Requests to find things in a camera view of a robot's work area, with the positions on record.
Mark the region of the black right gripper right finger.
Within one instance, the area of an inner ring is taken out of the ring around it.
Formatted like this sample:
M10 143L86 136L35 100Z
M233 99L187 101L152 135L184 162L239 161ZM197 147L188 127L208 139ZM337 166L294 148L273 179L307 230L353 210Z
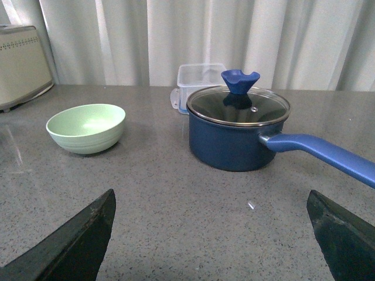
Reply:
M335 280L374 280L374 226L316 190L306 208Z

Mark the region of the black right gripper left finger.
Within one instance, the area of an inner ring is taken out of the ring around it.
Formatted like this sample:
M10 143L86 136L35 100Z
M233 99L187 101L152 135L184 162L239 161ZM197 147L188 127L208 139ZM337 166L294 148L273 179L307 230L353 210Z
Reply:
M116 210L107 190L33 248L1 268L1 280L96 280Z

